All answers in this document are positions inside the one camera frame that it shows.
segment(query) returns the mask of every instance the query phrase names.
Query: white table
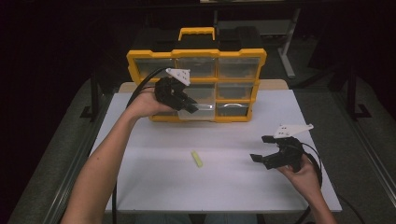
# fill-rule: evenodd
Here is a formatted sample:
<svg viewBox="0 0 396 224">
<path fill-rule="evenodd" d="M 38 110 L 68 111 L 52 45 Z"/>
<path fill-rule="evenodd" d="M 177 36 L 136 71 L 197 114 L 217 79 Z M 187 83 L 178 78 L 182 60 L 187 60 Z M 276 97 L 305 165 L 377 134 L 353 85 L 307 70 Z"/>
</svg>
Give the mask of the white table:
<svg viewBox="0 0 396 224">
<path fill-rule="evenodd" d="M 130 96 L 131 93 L 114 95 L 93 148 L 105 138 Z M 305 124 L 293 91 L 259 91 L 250 122 L 139 120 L 120 168 L 118 210 L 188 213 L 305 210 L 306 201 L 286 177 L 275 169 L 266 170 L 249 156 L 278 152 L 276 145 L 264 144 L 261 137 L 273 135 L 280 124 Z M 295 137 L 315 147 L 309 132 Z M 193 150 L 203 167 L 196 165 Z M 314 154 L 308 147 L 305 150 Z M 332 211 L 342 210 L 324 168 L 322 192 Z M 111 210 L 111 199 L 106 210 Z"/>
</svg>

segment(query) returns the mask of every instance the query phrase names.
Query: small yellow item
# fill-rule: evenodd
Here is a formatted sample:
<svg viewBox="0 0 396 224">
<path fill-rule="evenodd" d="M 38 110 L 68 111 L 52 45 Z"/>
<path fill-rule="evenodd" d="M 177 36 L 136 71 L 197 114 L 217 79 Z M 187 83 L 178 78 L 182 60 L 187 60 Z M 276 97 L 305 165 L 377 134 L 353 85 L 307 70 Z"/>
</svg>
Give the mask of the small yellow item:
<svg viewBox="0 0 396 224">
<path fill-rule="evenodd" d="M 202 164 L 201 159 L 200 159 L 199 156 L 198 156 L 198 153 L 196 153 L 195 151 L 192 151 L 192 152 L 191 152 L 191 155 L 194 157 L 195 162 L 197 163 L 197 166 L 198 166 L 198 167 L 202 167 L 203 164 Z"/>
</svg>

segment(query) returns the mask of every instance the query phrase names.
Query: organizer handle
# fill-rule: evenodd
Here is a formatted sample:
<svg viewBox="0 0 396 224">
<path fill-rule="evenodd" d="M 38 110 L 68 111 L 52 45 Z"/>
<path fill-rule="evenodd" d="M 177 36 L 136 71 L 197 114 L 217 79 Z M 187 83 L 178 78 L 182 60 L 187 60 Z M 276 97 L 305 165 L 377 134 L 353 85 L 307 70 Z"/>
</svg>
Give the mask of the organizer handle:
<svg viewBox="0 0 396 224">
<path fill-rule="evenodd" d="M 183 35 L 212 35 L 212 39 L 215 40 L 215 28 L 213 27 L 185 27 L 180 29 L 178 35 L 178 41 L 181 40 Z"/>
</svg>

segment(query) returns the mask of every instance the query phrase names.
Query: person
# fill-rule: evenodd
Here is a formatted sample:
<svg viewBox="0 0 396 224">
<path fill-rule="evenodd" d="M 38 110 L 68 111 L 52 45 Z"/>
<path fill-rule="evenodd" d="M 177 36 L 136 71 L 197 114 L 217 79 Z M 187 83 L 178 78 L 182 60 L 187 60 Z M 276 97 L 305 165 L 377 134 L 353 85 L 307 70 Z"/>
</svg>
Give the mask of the person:
<svg viewBox="0 0 396 224">
<path fill-rule="evenodd" d="M 116 184 L 122 157 L 134 125 L 141 118 L 166 111 L 173 111 L 173 109 L 157 102 L 153 88 L 140 92 L 82 167 L 61 223 L 102 222 L 106 204 Z M 308 201 L 317 223 L 336 223 L 321 194 L 314 167 L 307 157 L 303 157 L 302 169 L 296 174 L 291 167 L 280 167 L 278 170 Z M 145 218 L 147 216 L 138 217 L 136 221 L 144 221 Z M 207 216 L 207 222 L 211 222 L 209 219 L 212 223 L 216 223 L 225 218 Z M 229 219 L 237 220 L 237 217 L 229 217 Z"/>
</svg>

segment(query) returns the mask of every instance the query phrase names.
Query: hand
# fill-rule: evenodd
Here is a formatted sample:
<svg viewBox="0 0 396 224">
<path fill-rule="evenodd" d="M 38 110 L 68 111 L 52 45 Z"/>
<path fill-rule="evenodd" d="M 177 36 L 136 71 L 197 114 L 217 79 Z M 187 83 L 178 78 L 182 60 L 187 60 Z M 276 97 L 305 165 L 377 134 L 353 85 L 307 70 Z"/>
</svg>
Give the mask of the hand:
<svg viewBox="0 0 396 224">
<path fill-rule="evenodd" d="M 143 89 L 128 106 L 127 110 L 139 118 L 152 116 L 159 112 L 174 111 L 171 107 L 163 105 L 156 100 L 153 87 Z"/>
<path fill-rule="evenodd" d="M 291 166 L 279 167 L 277 170 L 291 182 L 309 203 L 317 197 L 322 197 L 314 165 L 305 155 L 302 156 L 301 170 L 298 173 L 294 173 Z"/>
</svg>

